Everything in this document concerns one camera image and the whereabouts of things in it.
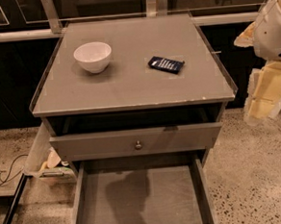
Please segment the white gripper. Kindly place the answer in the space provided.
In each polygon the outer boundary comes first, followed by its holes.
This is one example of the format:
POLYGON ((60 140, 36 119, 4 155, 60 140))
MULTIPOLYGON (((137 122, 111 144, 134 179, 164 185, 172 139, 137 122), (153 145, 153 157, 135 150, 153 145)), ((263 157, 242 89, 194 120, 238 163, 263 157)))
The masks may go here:
POLYGON ((243 48, 254 46, 259 58, 270 61, 262 69, 252 69, 244 121, 251 126, 276 118, 281 110, 281 10, 262 12, 255 23, 235 38, 234 44, 243 48))

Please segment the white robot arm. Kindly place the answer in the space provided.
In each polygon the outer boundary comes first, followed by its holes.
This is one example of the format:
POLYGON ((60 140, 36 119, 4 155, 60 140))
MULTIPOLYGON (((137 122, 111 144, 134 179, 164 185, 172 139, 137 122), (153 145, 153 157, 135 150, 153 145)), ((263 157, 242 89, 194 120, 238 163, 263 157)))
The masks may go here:
POLYGON ((239 47, 254 47, 266 64, 253 68, 243 108, 244 121, 257 125, 281 110, 281 0, 268 0, 256 20, 235 38, 239 47))

